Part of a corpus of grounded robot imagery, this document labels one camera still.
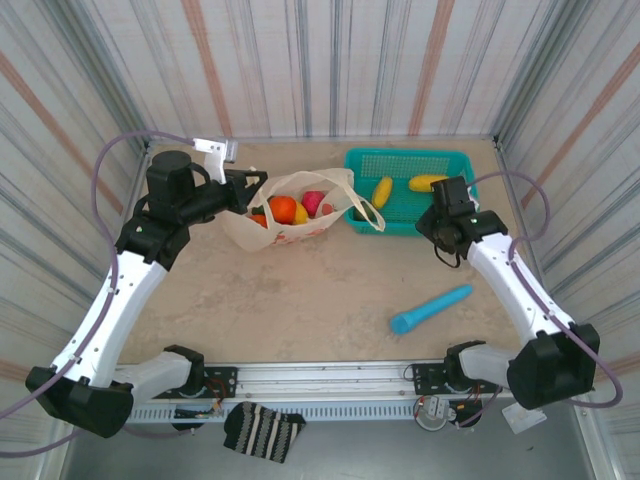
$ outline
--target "striped curtain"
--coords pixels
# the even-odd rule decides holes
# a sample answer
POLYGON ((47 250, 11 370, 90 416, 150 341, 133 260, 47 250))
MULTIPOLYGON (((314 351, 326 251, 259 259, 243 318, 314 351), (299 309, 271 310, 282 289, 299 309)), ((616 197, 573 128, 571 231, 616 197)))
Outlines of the striped curtain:
MULTIPOLYGON (((531 107, 503 136, 508 166, 549 194, 549 232, 534 253, 551 294, 596 327, 621 376, 624 400, 601 421, 622 471, 639 478, 640 2, 583 3, 531 107)), ((528 185, 515 187, 533 232, 543 204, 528 185)), ((597 399, 611 398, 598 380, 597 399)))
MULTIPOLYGON (((33 365, 48 365, 82 320, 106 271, 93 225, 89 177, 122 127, 44 3, 0 8, 0 406, 28 392, 33 365)), ((98 200, 119 228, 138 148, 105 161, 98 200)), ((51 419, 31 404, 0 422, 0 450, 48 440, 51 419)), ((0 459, 1 478, 35 478, 40 459, 0 459)))
POLYGON ((488 134, 564 2, 72 2, 148 127, 187 136, 488 134))

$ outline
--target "blue plastic toy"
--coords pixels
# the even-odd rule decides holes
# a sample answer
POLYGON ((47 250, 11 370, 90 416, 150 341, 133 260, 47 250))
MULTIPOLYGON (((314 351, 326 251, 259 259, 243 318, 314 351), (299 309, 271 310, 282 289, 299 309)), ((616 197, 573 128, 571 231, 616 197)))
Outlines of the blue plastic toy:
POLYGON ((464 300, 471 295, 471 285, 463 285, 455 288, 440 297, 431 300, 413 310, 399 313, 391 319, 391 330, 396 335, 404 335, 416 328, 426 319, 440 313, 442 310, 449 308, 451 305, 464 300))

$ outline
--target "plastic basket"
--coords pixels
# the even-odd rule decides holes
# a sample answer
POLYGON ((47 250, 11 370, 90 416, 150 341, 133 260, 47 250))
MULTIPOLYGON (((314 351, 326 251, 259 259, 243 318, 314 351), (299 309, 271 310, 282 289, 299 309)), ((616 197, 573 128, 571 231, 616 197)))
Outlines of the plastic basket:
MULTIPOLYGON (((409 180, 417 175, 462 175, 467 182, 474 180, 471 161, 464 153, 441 150, 399 150, 394 148, 354 148, 347 152, 344 166, 354 172, 354 189, 370 200, 382 177, 393 178, 393 190, 380 213, 387 222, 384 232, 374 230, 367 222, 353 218, 354 209, 346 218, 358 233, 419 236, 415 224, 433 203, 431 193, 412 192, 409 180)), ((475 186, 471 194, 478 200, 475 186)))

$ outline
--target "red fruit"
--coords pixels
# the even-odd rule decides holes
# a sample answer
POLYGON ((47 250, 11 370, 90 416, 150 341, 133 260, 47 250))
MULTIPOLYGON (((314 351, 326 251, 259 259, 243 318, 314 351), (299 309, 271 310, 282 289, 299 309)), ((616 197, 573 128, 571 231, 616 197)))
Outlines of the red fruit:
POLYGON ((322 202, 324 197, 324 193, 312 190, 302 196, 302 202, 300 203, 302 203, 302 206, 305 208, 305 210, 309 212, 309 215, 315 217, 316 213, 318 213, 318 207, 320 206, 320 203, 322 202))

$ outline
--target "striped cloth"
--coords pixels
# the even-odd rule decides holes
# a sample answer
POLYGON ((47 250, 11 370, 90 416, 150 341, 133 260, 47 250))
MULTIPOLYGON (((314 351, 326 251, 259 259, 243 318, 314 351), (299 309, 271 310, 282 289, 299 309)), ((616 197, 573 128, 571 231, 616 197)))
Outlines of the striped cloth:
POLYGON ((224 446, 259 458, 284 463, 296 436, 307 424, 302 415, 284 414, 257 403, 239 403, 224 422, 224 446))

